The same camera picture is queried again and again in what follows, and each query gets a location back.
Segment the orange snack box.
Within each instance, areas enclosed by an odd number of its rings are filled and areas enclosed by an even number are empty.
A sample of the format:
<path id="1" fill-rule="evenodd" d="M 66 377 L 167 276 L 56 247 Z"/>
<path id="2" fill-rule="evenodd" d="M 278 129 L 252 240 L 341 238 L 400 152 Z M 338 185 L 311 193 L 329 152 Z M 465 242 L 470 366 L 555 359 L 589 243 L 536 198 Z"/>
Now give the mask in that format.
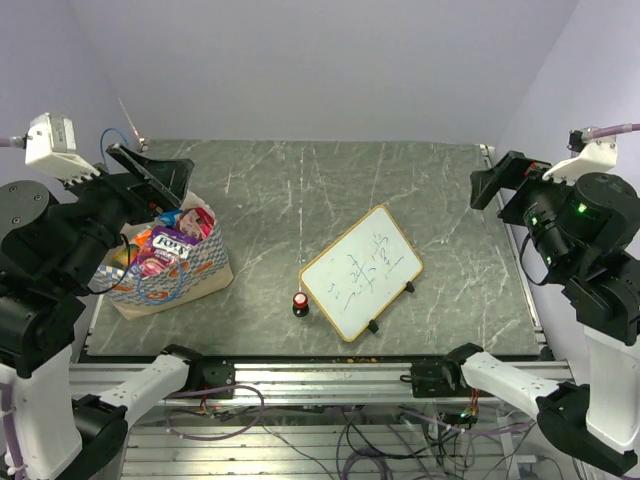
<path id="1" fill-rule="evenodd" d="M 131 238 L 130 244 L 135 245 L 138 248 L 143 247 L 145 242 L 149 239 L 151 233 L 152 233 L 152 228 L 146 228 L 138 232 Z"/>

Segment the blue checkered paper bag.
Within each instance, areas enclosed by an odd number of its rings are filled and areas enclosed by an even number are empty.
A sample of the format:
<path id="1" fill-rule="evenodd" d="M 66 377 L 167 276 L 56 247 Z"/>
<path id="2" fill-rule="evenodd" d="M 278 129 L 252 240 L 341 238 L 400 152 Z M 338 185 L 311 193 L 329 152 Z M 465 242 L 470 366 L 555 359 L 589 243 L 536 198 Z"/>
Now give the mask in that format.
<path id="1" fill-rule="evenodd" d="M 186 260 L 180 260 L 162 273 L 140 278 L 130 267 L 138 247 L 130 244 L 138 232 L 155 226 L 174 229 L 175 217 L 185 209 L 204 207 L 215 216 L 213 232 L 195 246 Z M 97 267 L 90 287 L 111 300 L 128 320 L 180 306 L 221 290 L 231 283 L 233 273 L 222 239 L 221 227 L 210 206 L 193 192 L 182 205 L 163 214 L 158 220 L 125 225 L 124 244 L 111 249 Z"/>

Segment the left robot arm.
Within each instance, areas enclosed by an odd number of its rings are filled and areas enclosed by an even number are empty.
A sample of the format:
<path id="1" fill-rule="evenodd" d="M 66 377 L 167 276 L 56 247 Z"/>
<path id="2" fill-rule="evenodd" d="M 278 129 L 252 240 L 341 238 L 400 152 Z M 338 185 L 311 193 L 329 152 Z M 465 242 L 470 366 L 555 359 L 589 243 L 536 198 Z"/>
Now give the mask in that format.
<path id="1" fill-rule="evenodd" d="M 7 479 L 89 479 L 121 450 L 130 427 L 174 393 L 203 387 L 202 358 L 166 347 L 144 370 L 101 394 L 74 398 L 74 326 L 106 254 L 123 228 L 184 200 L 194 164 L 152 160 L 114 144 L 119 174 L 75 154 L 47 153 L 31 166 L 75 196 L 60 203 L 24 180 L 1 190 L 1 421 Z"/>

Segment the purple Fox's candy bag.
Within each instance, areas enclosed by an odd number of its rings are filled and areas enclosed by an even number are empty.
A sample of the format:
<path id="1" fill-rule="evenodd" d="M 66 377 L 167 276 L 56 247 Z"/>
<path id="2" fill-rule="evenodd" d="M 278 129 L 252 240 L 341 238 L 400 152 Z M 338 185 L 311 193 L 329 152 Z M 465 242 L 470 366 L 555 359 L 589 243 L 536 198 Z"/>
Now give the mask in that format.
<path id="1" fill-rule="evenodd" d="M 199 243 L 199 239 L 183 232 L 155 226 L 138 249 L 130 269 L 140 278 L 158 275 L 180 260 L 186 260 Z"/>

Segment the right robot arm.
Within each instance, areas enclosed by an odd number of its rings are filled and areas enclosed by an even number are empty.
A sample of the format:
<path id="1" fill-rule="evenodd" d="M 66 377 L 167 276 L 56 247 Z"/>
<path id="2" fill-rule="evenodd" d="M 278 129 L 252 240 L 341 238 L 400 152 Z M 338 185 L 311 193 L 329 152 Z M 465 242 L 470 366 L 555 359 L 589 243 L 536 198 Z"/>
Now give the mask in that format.
<path id="1" fill-rule="evenodd" d="M 544 261 L 544 283 L 558 285 L 589 350 L 590 379 L 559 382 L 527 373 L 468 343 L 443 361 L 442 387 L 459 396 L 487 392 L 536 421 L 559 451 L 608 474 L 639 473 L 639 262 L 627 246 L 639 230 L 639 198 L 621 177 L 602 172 L 553 181 L 546 162 L 511 151 L 471 174 L 470 205 L 485 208 L 502 189 L 499 212 L 527 231 Z"/>

